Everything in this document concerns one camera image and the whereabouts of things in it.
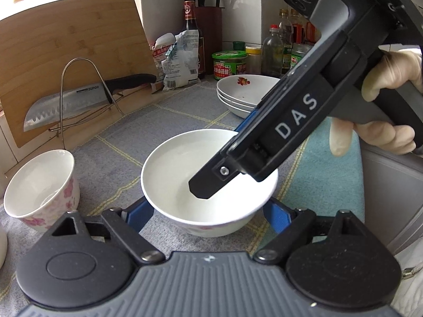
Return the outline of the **gloved right hand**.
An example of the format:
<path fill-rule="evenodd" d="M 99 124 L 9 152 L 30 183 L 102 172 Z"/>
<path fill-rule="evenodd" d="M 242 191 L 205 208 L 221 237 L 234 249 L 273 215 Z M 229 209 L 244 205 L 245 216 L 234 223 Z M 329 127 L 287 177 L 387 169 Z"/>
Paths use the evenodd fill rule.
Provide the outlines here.
<path fill-rule="evenodd" d="M 367 102 L 374 101 L 382 89 L 395 90 L 411 82 L 422 91 L 422 56 L 411 51 L 386 52 L 365 77 L 361 94 Z M 347 120 L 331 120 L 329 146 L 331 153 L 341 157 L 351 146 L 353 133 L 369 145 L 395 155 L 404 155 L 416 149 L 415 131 L 409 125 L 393 126 L 388 122 L 372 121 L 356 124 Z"/>

